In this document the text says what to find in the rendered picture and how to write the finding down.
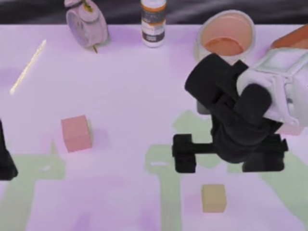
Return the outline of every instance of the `dark background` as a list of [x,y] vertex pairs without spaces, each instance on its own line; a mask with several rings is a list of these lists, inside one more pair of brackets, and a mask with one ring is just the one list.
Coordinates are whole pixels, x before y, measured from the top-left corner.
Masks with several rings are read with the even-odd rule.
[[[94,0],[108,24],[139,24],[138,0]],[[256,24],[305,24],[308,0],[167,0],[168,24],[202,24],[237,9]],[[64,0],[0,0],[0,24],[65,24]]]

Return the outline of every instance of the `clock face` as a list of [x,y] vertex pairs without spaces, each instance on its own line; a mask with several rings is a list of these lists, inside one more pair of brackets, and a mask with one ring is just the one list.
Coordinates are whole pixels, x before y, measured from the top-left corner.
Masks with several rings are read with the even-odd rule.
[[77,42],[81,46],[86,47],[89,43],[89,34],[82,20],[74,12],[68,12],[66,20]]

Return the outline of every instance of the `alarm clock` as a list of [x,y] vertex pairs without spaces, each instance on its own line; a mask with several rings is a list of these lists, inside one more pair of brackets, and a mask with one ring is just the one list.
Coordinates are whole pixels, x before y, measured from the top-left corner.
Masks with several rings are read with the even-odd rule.
[[69,10],[66,13],[67,24],[76,41],[85,48],[94,47],[108,39],[106,20],[91,0],[64,0]]

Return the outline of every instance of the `white plastic object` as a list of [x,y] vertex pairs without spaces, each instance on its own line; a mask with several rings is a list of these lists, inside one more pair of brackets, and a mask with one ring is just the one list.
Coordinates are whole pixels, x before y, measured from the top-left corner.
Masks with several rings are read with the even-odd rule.
[[150,48],[163,45],[166,27],[166,0],[141,0],[141,34]]
[[237,80],[239,95],[252,83],[266,88],[272,104],[264,117],[292,126],[308,126],[308,50],[269,50]]
[[[237,25],[236,30],[232,28],[232,25],[234,26],[235,24]],[[247,25],[246,28],[249,28],[249,31],[245,31],[243,25]],[[222,59],[224,59],[231,65],[233,65],[238,60],[244,61],[247,55],[251,52],[251,50],[255,46],[256,29],[252,19],[242,11],[237,11],[237,10],[222,11],[214,15],[210,19],[208,19],[200,28],[195,43],[195,50],[196,50],[195,55],[197,61],[201,61],[206,56],[211,54],[211,52],[204,47],[204,44],[202,42],[204,30],[206,28],[209,28],[209,26],[212,27],[211,29],[209,29],[210,33],[205,34],[205,36],[209,37],[208,38],[209,41],[212,39],[219,39],[219,38],[235,39],[236,41],[238,41],[240,39],[243,40],[243,37],[250,37],[250,38],[245,38],[246,40],[245,43],[247,44],[240,43],[240,45],[243,46],[244,48],[244,52],[232,56],[220,55]]]
[[[78,4],[79,0],[65,0],[67,7]],[[108,39],[106,20],[97,5],[87,0],[92,12],[87,11],[84,4],[71,8],[66,13],[67,24],[76,41],[85,48],[101,44]]]

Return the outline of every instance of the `bottle label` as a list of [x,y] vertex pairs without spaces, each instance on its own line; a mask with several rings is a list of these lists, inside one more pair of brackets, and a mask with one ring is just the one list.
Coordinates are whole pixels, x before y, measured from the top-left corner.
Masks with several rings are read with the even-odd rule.
[[165,37],[166,5],[148,8],[141,5],[142,37],[148,42],[160,42]]

